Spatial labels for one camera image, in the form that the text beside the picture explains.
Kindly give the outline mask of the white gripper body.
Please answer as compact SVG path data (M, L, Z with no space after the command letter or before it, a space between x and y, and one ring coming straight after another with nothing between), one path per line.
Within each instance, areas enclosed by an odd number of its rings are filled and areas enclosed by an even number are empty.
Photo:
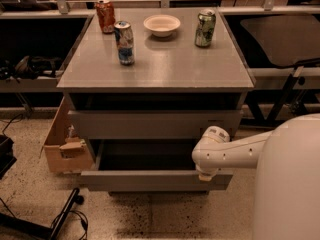
M218 168L204 168L199 165L196 166L200 178L213 178L219 171Z

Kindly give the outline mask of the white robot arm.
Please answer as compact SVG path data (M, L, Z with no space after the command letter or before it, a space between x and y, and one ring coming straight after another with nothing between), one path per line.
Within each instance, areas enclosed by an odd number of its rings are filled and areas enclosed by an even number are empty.
M320 240L319 113L236 141L211 126L192 159L204 181L222 168L256 170L253 240Z

